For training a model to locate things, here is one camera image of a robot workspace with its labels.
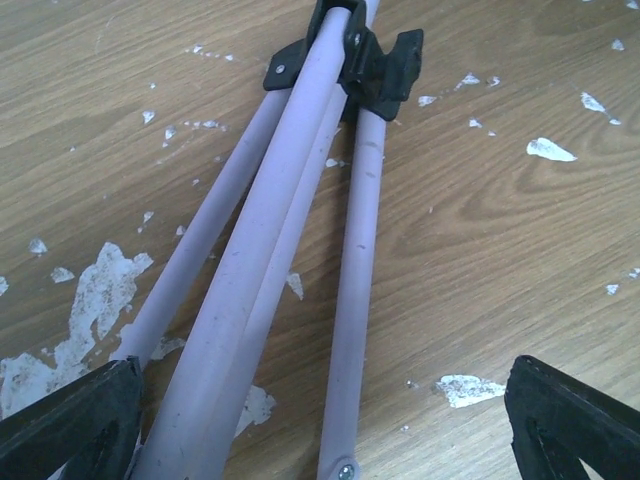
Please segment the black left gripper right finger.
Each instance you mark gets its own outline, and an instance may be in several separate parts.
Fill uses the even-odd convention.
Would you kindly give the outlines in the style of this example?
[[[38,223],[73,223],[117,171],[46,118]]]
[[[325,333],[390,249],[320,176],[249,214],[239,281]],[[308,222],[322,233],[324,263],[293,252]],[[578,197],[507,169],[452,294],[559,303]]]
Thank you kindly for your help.
[[[504,395],[523,479],[639,477],[639,412],[530,355],[517,357]]]

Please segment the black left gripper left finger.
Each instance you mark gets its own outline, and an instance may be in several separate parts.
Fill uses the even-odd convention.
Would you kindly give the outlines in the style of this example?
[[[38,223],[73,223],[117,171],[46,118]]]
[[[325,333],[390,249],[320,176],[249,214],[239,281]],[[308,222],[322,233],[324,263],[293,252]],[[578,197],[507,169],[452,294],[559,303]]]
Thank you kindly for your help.
[[[3,479],[124,479],[140,433],[135,356],[110,361],[1,421]]]

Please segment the white tripod music stand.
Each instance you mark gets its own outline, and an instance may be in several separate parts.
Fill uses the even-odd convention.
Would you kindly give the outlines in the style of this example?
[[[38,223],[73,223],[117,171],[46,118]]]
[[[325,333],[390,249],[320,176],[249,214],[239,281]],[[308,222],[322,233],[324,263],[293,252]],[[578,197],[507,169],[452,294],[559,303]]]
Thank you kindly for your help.
[[[147,364],[237,216],[134,479],[221,477],[342,114],[357,118],[317,475],[358,479],[355,457],[386,125],[421,69],[423,33],[383,52],[374,1],[320,1],[306,36],[279,51],[265,98],[171,255],[116,357]]]

